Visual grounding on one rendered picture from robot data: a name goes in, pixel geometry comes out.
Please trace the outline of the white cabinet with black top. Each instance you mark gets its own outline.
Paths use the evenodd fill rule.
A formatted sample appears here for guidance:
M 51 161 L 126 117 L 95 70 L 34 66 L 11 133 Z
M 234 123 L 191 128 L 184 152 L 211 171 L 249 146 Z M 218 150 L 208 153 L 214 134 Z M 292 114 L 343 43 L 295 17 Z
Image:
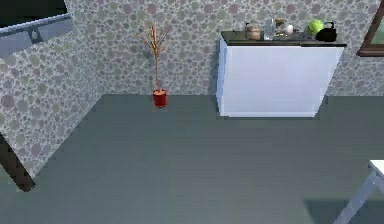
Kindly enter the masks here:
M 316 116 L 346 45 L 307 38 L 249 40 L 223 31 L 216 87 L 226 117 Z

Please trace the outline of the glass pepper shaker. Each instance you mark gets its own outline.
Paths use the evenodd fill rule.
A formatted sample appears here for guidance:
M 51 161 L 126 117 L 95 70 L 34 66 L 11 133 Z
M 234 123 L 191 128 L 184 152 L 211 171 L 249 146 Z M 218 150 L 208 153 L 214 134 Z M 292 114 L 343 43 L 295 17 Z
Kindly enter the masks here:
M 286 19 L 276 18 L 275 19 L 275 34 L 280 35 L 285 33 Z

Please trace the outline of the brown round jar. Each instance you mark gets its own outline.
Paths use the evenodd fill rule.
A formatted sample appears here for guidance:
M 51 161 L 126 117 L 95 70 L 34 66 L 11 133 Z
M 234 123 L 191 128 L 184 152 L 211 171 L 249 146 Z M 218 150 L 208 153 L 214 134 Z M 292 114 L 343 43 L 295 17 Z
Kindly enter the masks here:
M 260 40 L 261 30 L 256 25 L 247 23 L 245 25 L 245 37 L 249 40 Z

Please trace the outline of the black kettle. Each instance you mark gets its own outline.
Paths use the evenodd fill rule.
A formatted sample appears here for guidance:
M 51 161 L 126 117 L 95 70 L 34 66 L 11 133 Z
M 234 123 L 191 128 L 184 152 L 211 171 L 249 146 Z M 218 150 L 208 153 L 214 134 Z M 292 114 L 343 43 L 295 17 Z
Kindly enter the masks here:
M 325 27 L 321 29 L 315 36 L 318 41 L 324 42 L 335 42 L 337 39 L 337 30 L 335 29 L 335 24 L 332 21 L 329 21 L 330 27 Z

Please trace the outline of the green lettuce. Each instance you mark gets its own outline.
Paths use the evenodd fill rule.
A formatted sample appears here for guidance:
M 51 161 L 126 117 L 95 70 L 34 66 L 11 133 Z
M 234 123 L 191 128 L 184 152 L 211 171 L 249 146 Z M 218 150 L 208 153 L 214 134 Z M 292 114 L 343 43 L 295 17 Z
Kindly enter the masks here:
M 308 26 L 307 30 L 312 35 L 315 36 L 320 30 L 324 28 L 324 23 L 322 20 L 314 19 L 312 20 Z

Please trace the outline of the brown framed picture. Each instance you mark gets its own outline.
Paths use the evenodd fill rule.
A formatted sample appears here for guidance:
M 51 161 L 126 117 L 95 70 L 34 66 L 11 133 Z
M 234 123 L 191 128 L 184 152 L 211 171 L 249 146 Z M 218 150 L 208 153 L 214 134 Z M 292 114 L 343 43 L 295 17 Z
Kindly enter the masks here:
M 356 55 L 359 57 L 384 57 L 384 44 L 373 44 L 372 41 L 381 22 L 384 19 L 384 0 L 381 0 L 379 7 L 375 13 L 375 16 L 372 19 L 371 25 L 363 42 L 356 52 Z

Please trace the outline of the bare plant in red pot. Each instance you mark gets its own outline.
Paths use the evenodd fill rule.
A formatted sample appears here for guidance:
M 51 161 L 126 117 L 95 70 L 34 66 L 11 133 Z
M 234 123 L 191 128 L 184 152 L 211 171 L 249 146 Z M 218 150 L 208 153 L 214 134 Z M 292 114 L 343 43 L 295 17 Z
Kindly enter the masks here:
M 155 87 L 152 91 L 153 103 L 156 108 L 164 108 L 167 105 L 167 92 L 161 87 L 159 82 L 159 58 L 170 42 L 170 37 L 168 36 L 170 28 L 158 28 L 156 21 L 151 23 L 142 21 L 141 28 L 142 32 L 138 33 L 137 37 L 149 47 L 154 57 Z

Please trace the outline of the clear glass cup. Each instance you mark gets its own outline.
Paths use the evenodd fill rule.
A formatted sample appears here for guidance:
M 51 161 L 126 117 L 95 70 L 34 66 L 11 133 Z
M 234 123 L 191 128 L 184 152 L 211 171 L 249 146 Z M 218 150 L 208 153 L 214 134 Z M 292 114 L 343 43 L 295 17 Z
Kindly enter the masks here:
M 275 20 L 269 18 L 265 22 L 263 38 L 265 40 L 272 40 L 275 36 Z

